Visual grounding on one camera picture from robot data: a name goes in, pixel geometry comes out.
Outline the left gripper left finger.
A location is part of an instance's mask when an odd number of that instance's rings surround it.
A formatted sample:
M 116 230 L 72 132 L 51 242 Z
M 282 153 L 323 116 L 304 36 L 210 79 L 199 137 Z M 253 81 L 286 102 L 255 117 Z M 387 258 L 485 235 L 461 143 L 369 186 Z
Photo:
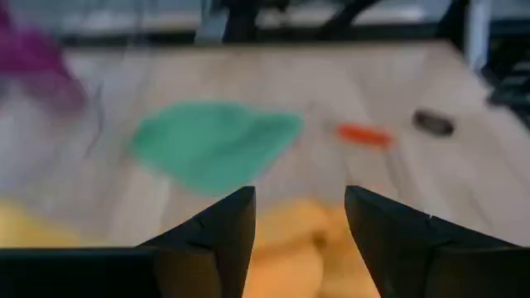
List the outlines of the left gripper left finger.
M 2 248 L 0 298 L 241 298 L 255 226 L 244 186 L 136 247 Z

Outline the magenta sports bottle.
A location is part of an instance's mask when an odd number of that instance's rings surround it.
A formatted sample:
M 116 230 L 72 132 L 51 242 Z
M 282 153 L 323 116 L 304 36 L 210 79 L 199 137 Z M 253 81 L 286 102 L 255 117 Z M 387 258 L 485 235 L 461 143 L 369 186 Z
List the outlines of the magenta sports bottle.
M 16 21 L 4 0 L 0 0 L 0 76 L 20 82 L 38 103 L 56 113 L 77 113 L 88 102 L 60 47 L 41 30 Z

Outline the green microfibre cloth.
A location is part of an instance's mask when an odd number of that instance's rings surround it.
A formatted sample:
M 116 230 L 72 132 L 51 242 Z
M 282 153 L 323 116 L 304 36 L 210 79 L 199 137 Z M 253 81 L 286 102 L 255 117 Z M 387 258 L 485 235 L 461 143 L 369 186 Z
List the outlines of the green microfibre cloth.
M 297 113 L 230 101 L 174 103 L 144 118 L 128 144 L 139 163 L 201 195 L 249 185 L 300 136 Z

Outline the clear plastic bin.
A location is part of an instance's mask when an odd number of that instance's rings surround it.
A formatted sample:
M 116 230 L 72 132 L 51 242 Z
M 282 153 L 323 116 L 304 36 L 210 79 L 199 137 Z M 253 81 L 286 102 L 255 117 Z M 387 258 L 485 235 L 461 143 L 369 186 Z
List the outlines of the clear plastic bin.
M 0 76 L 0 152 L 41 159 L 73 147 L 87 154 L 103 130 L 104 115 L 97 99 L 83 88 L 88 99 L 84 109 L 56 113 L 38 103 L 20 82 Z

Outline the black table frame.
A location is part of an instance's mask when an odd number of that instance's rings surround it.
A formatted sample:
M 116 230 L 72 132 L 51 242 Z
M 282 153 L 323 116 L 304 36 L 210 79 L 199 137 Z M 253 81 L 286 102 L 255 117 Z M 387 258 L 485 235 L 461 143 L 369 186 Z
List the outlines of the black table frame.
M 523 37 L 530 39 L 530 20 L 493 20 L 489 27 L 492 39 Z M 325 36 L 320 29 L 307 26 L 257 29 L 247 39 L 227 39 L 229 44 L 306 44 L 315 42 L 363 41 L 427 41 L 447 40 L 451 34 L 441 32 L 434 22 L 388 23 L 351 26 Z M 119 48 L 124 46 L 190 46 L 195 42 L 194 31 L 148 31 L 128 35 L 112 33 L 101 35 L 65 35 L 59 42 L 67 47 Z

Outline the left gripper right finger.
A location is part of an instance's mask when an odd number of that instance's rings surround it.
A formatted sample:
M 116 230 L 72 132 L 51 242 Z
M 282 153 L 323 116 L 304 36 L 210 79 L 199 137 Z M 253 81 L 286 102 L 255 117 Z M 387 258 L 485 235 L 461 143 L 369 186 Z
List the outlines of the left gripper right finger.
M 350 185 L 353 240 L 382 298 L 530 298 L 530 248 Z

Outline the orange microfibre cloth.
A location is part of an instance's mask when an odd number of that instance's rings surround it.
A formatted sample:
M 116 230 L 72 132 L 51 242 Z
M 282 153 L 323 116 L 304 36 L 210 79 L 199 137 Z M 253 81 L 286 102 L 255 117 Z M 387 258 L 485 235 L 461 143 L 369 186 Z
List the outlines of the orange microfibre cloth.
M 243 298 L 379 298 L 345 207 L 299 199 L 260 214 Z

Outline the yellow sports bottle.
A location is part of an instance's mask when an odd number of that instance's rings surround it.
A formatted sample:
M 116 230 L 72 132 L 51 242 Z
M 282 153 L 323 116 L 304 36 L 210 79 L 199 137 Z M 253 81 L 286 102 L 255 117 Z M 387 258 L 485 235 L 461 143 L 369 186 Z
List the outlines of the yellow sports bottle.
M 88 248 L 105 242 L 86 238 L 74 230 L 31 213 L 0 197 L 0 248 Z

